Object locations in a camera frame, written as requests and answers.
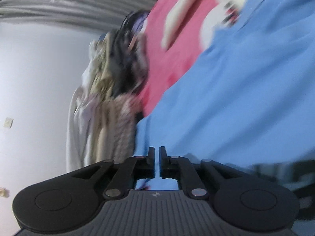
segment white wall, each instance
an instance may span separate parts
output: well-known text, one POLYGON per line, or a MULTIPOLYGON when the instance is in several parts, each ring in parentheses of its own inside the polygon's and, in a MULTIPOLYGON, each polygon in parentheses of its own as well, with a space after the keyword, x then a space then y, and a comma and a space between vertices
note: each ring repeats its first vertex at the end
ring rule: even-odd
POLYGON ((71 96, 98 34, 36 24, 0 24, 0 235, 19 229, 12 213, 23 188, 66 172, 71 96), (11 129, 3 127, 14 119, 11 129))

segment gray curtain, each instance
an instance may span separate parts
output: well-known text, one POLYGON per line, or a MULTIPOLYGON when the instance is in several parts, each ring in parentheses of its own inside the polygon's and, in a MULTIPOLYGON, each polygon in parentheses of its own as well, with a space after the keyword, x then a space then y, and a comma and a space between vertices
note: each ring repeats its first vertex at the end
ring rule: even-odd
POLYGON ((108 32, 154 0, 0 0, 0 22, 42 22, 108 32))

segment pink fabric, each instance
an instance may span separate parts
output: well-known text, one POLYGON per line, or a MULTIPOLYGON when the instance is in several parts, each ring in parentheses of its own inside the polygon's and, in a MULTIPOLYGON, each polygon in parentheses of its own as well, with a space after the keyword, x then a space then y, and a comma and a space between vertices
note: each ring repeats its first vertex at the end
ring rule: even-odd
POLYGON ((177 1, 158 0, 147 18, 145 33, 149 77, 139 95, 144 116, 152 112, 163 93, 190 69, 202 52, 200 28, 205 17, 218 4, 216 0, 197 0, 179 29, 176 41, 165 52, 161 48, 164 21, 177 1))

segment pile of clothes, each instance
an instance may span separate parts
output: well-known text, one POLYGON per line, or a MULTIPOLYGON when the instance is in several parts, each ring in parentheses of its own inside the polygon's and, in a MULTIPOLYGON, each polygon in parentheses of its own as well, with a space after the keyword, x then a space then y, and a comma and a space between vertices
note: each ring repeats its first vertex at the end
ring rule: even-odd
POLYGON ((133 155, 136 123, 142 118, 137 94, 148 76, 141 33, 148 14, 131 13, 119 30, 91 42, 90 63, 70 103, 67 172, 104 159, 122 163, 133 155))

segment wall outlet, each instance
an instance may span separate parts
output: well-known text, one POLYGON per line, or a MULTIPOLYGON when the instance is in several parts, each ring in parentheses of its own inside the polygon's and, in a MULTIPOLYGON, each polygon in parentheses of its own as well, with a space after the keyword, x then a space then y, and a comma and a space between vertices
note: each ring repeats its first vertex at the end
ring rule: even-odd
POLYGON ((13 119, 7 118, 4 121, 4 127, 10 129, 12 127, 13 119))

